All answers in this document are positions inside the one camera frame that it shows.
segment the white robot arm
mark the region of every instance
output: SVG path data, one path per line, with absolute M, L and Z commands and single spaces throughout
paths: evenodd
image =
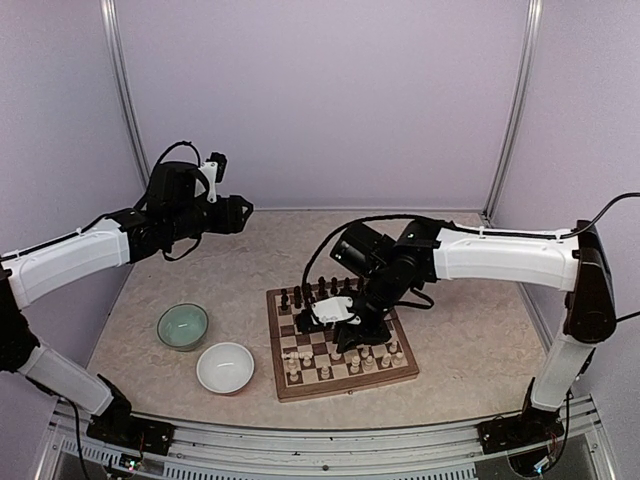
M 0 257 L 0 314 L 8 327 L 0 339 L 0 371 L 20 373 L 89 412 L 95 419 L 90 435 L 123 446 L 136 441 L 139 445 L 149 422 L 130 416 L 130 403 L 108 380 L 89 374 L 37 339 L 21 310 L 63 285 L 158 251 L 175 260 L 168 255 L 178 240 L 194 239 L 193 249 L 203 233 L 242 231 L 253 205 L 239 196 L 216 195 L 226 163 L 217 153 L 202 165 L 159 161 L 136 208 L 102 215 L 84 229 Z M 152 422 L 151 430 L 164 432 L 167 440 L 152 442 L 155 448 L 147 450 L 166 453 L 172 427 Z
M 575 230 L 530 232 L 465 227 L 417 215 L 388 217 L 413 221 L 398 240 L 363 222 L 350 222 L 316 251 L 303 285 L 321 248 L 341 230 L 331 256 L 366 280 L 360 292 L 343 291 L 316 302 L 305 294 L 298 329 L 315 332 L 332 324 L 339 352 L 361 343 L 384 343 L 390 338 L 383 321 L 390 309 L 405 293 L 421 296 L 425 283 L 443 279 L 507 280 L 567 292 L 566 320 L 532 379 L 521 415 L 478 427 L 485 453 L 561 436 L 558 412 L 567 392 L 588 366 L 596 344 L 616 327 L 611 274 L 595 227 L 579 221 Z

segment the tabletop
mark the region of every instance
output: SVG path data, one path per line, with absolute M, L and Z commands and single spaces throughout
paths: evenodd
M 521 407 L 544 350 L 515 284 L 465 279 L 427 284 L 428 311 L 398 307 L 420 367 L 415 380 L 313 400 L 280 403 L 270 353 L 265 292 L 300 284 L 305 264 L 326 235 L 375 212 L 258 211 L 238 235 L 204 235 L 188 257 L 161 255 L 134 266 L 93 353 L 89 370 L 114 382 L 139 412 L 183 420 L 273 428 L 351 429 L 425 425 Z M 426 214 L 470 226 L 476 214 Z M 406 221 L 376 222 L 397 236 Z M 174 256 L 188 248 L 181 242 Z M 318 258 L 310 281 L 349 275 Z M 157 338 L 156 324 L 177 303 L 209 314 L 203 344 L 181 353 Z M 203 388 L 196 363 L 209 346 L 236 342 L 255 360 L 249 384 L 234 396 Z

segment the metal corner post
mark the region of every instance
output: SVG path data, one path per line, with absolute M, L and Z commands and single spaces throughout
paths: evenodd
M 504 183 L 507 178 L 507 171 L 511 163 L 513 147 L 518 136 L 518 128 L 522 113 L 524 111 L 525 98 L 527 96 L 527 85 L 531 77 L 533 67 L 533 57 L 535 54 L 536 43 L 538 41 L 538 31 L 540 28 L 540 19 L 542 16 L 543 0 L 529 0 L 529 11 L 527 14 L 527 25 L 524 34 L 524 43 L 522 45 L 522 54 L 520 56 L 520 67 L 518 69 L 518 78 L 516 81 L 516 90 L 511 103 L 509 112 L 509 122 L 507 131 L 502 141 L 500 151 L 500 160 L 496 170 L 489 197 L 483 210 L 483 216 L 489 221 L 493 221 L 493 217 L 498 207 L 500 195 L 504 189 Z
M 120 40 L 120 31 L 118 29 L 118 16 L 115 0 L 100 0 L 100 6 L 102 10 L 102 21 L 104 22 L 104 31 L 107 38 L 107 46 L 109 47 L 109 53 L 111 55 L 111 66 L 113 67 L 120 106 L 122 107 L 122 114 L 127 126 L 127 133 L 129 135 L 131 149 L 136 161 L 138 176 L 140 177 L 143 187 L 146 188 L 147 183 L 149 183 L 150 176 L 149 164 L 147 163 L 147 158 L 142 146 L 140 130 L 138 129 L 133 101 L 131 100 L 131 91 L 129 90 L 127 70 L 125 68 L 124 54 L 122 52 L 122 43 Z

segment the wall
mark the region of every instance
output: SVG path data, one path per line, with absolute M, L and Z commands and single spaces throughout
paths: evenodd
M 69 232 L 136 199 L 99 2 L 5 1 L 0 15 L 0 250 Z M 35 333 L 86 363 L 126 275 L 105 271 L 25 310 Z M 54 401 L 0 374 L 0 476 L 27 477 Z
M 547 0 L 526 109 L 497 224 L 572 226 L 640 190 L 640 3 Z M 640 200 L 599 223 L 618 315 L 640 308 Z M 530 289 L 548 326 L 562 295 Z M 623 479 L 638 478 L 640 320 L 621 324 L 578 384 L 594 396 Z
M 225 152 L 222 188 L 258 207 L 476 210 L 500 154 L 527 5 L 117 4 L 149 161 L 167 138 Z

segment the white backdrop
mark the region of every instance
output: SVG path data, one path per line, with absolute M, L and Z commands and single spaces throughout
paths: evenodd
M 224 191 L 259 207 L 481 209 L 527 5 L 137 0 L 117 7 L 149 161 L 183 138 L 222 151 L 231 162 Z

